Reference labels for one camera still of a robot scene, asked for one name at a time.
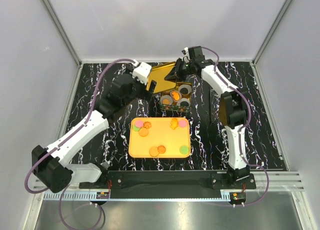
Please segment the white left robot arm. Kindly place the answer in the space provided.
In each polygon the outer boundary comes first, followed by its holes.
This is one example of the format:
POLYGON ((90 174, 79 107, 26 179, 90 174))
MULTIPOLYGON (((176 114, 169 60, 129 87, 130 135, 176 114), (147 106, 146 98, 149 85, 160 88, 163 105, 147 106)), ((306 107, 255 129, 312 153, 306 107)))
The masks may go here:
POLYGON ((74 128, 47 147, 37 145, 31 151, 32 167, 27 175, 34 174, 52 193, 59 193, 75 182, 88 182, 103 188, 108 183, 108 176, 101 166, 96 163, 71 164, 70 161, 91 139, 117 121, 133 100, 149 100, 156 85, 152 80, 150 86, 146 86, 128 73, 116 77, 94 104, 93 111, 74 128))

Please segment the black sandwich cookie top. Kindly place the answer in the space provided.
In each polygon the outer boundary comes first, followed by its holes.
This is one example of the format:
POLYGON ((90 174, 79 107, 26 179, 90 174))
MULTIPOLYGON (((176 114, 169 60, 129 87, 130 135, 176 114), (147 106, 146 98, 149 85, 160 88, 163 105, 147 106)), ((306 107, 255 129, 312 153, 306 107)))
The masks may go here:
POLYGON ((189 106, 190 106, 190 103, 189 103, 188 101, 182 101, 182 102, 180 103, 180 106, 182 106, 182 107, 189 107, 189 106))

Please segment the green christmas cookie tin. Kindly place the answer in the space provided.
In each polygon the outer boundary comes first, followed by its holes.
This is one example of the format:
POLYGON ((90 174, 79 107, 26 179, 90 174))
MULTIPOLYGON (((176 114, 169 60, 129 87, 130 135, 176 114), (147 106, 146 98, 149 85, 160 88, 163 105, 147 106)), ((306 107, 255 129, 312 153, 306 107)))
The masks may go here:
POLYGON ((183 84, 187 84, 191 86, 191 92, 192 92, 192 84, 189 82, 177 82, 176 83, 176 87, 167 91, 163 91, 161 92, 161 97, 163 95, 170 95, 173 99, 173 103, 172 105, 164 105, 161 104, 161 99, 159 100, 159 106, 161 110, 165 110, 165 111, 176 111, 176 112, 183 112, 183 113, 188 113, 190 111, 191 108, 191 95, 192 93, 190 92, 189 95, 187 96, 182 96, 179 91, 178 88, 179 86, 183 85, 183 84), (190 107, 181 107, 181 106, 177 106, 177 102, 182 99, 182 98, 187 98, 190 100, 190 107))

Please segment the black sandwich cookie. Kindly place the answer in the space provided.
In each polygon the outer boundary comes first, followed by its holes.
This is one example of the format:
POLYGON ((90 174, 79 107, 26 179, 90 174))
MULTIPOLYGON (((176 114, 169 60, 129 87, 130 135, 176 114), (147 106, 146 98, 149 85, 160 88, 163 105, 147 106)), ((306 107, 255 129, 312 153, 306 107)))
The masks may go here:
POLYGON ((190 103, 189 103, 188 101, 182 101, 182 102, 180 103, 180 106, 182 106, 182 107, 189 107, 189 106, 190 106, 190 103))
POLYGON ((186 96, 189 94, 189 89, 188 88, 181 88, 180 89, 180 93, 183 95, 183 96, 186 96))

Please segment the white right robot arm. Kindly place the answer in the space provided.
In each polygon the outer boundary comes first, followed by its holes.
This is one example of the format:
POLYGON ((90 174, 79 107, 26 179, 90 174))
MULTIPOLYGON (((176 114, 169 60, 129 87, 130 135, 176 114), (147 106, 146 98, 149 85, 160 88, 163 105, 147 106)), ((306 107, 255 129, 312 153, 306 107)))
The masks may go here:
POLYGON ((238 88, 219 70, 218 53, 205 46, 186 47, 183 57, 178 58, 173 68, 159 80, 148 78, 152 87, 161 81, 172 82, 189 75, 198 75, 220 96, 218 118, 224 126, 228 139, 228 167, 226 179, 232 188, 239 188, 250 176, 250 165, 246 157, 245 132, 251 121, 251 110, 247 92, 238 88))

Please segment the orange round scalloped cookie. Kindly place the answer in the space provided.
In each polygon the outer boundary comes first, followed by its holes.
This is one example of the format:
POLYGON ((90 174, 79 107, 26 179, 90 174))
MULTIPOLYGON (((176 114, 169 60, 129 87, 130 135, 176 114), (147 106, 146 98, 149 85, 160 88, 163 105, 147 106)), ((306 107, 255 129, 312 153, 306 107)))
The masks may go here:
POLYGON ((170 105, 171 104, 171 99, 167 98, 166 96, 164 96, 164 98, 161 100, 163 105, 170 105))

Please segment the gold tin lid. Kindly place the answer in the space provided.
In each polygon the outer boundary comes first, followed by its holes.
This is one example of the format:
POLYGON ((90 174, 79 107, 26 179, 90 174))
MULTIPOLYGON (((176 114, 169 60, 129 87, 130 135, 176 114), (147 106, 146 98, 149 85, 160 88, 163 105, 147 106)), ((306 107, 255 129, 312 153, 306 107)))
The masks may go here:
POLYGON ((148 76, 148 83, 146 90, 148 91, 152 81, 156 82, 154 94, 165 92, 174 89, 177 85, 177 80, 174 78, 173 81, 165 80, 165 77, 171 72, 175 67, 175 62, 168 62, 161 65, 153 66, 151 72, 148 76))

